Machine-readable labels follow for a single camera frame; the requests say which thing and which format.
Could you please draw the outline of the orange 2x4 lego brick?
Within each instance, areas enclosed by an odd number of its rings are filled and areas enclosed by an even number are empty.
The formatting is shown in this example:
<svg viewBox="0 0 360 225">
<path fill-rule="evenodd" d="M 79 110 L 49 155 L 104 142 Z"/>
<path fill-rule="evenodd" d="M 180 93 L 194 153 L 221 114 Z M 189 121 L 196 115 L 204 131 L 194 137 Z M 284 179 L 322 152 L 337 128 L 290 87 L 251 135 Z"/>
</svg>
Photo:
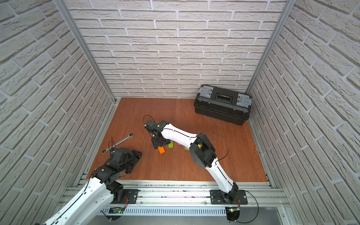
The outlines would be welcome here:
<svg viewBox="0 0 360 225">
<path fill-rule="evenodd" d="M 158 150 L 160 154 L 164 154 L 166 152 L 164 147 L 158 147 Z"/>
</svg>

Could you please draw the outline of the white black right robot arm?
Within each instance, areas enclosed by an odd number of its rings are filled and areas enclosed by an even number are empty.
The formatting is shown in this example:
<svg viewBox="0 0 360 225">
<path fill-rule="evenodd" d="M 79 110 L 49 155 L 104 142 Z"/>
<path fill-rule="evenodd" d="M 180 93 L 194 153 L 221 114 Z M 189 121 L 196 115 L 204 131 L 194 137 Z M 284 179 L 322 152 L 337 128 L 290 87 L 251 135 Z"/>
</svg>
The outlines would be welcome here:
<svg viewBox="0 0 360 225">
<path fill-rule="evenodd" d="M 163 147 L 171 141 L 189 149 L 193 161 L 199 167 L 206 169 L 217 183 L 222 201 L 232 204 L 236 200 L 239 188 L 220 165 L 215 147 L 206 134 L 191 134 L 166 121 L 156 123 L 149 120 L 144 127 L 151 134 L 151 141 L 155 149 Z"/>
</svg>

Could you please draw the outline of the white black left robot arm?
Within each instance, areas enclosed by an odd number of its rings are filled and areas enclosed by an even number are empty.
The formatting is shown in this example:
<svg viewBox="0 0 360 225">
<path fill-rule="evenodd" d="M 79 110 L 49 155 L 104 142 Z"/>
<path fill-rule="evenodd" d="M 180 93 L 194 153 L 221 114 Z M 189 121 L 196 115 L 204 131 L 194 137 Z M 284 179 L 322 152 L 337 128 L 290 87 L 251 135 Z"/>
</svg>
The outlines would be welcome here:
<svg viewBox="0 0 360 225">
<path fill-rule="evenodd" d="M 138 189 L 124 189 L 117 180 L 123 173 L 130 174 L 142 153 L 126 148 L 110 151 L 110 158 L 95 169 L 86 185 L 45 225 L 87 225 L 111 203 L 129 204 L 137 201 Z"/>
</svg>

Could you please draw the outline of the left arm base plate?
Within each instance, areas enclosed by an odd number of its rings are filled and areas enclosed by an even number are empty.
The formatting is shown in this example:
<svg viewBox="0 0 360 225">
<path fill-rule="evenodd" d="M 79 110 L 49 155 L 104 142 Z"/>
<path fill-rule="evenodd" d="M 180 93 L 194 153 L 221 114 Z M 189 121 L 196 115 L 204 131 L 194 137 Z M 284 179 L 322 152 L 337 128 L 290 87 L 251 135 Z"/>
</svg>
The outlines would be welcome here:
<svg viewBox="0 0 360 225">
<path fill-rule="evenodd" d="M 138 189 L 122 189 L 114 194 L 111 204 L 135 204 L 137 202 Z"/>
</svg>

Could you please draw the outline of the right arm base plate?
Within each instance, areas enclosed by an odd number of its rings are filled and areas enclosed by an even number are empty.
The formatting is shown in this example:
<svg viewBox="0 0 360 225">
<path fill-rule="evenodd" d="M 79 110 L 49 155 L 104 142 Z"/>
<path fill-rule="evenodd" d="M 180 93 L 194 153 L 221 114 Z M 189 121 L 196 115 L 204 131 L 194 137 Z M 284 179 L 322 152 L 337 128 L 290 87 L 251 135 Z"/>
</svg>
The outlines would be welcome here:
<svg viewBox="0 0 360 225">
<path fill-rule="evenodd" d="M 225 193 L 221 190 L 210 190 L 210 200 L 213 205 L 233 205 L 240 203 L 240 205 L 247 205 L 247 195 L 244 190 L 238 190 L 233 193 Z"/>
</svg>

